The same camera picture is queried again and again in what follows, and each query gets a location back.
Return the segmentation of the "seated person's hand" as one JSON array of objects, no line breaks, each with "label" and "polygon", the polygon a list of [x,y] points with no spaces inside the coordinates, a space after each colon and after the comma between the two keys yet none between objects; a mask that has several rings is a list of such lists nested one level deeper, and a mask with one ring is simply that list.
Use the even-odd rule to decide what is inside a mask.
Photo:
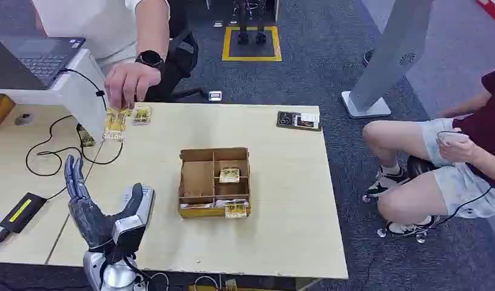
[{"label": "seated person's hand", "polygon": [[459,132],[438,133],[437,144],[441,157],[449,162],[471,162],[479,148],[468,135]]}]

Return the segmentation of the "standing person's hand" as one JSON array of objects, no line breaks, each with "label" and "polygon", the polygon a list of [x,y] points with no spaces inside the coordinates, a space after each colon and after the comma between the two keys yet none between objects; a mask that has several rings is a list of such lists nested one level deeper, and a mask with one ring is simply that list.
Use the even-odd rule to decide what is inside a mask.
[{"label": "standing person's hand", "polygon": [[113,66],[105,78],[109,106],[132,109],[136,102],[144,102],[150,87],[161,81],[161,72],[138,62]]}]

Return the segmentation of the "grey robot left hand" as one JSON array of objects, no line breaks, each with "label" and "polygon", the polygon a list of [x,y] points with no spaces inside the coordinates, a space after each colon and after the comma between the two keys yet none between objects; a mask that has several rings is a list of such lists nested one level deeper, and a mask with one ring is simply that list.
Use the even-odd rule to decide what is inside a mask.
[{"label": "grey robot left hand", "polygon": [[106,215],[92,200],[82,174],[82,160],[68,155],[64,178],[70,197],[68,208],[91,252],[131,255],[139,250],[151,216],[155,192],[141,183],[129,187],[116,214]]}]

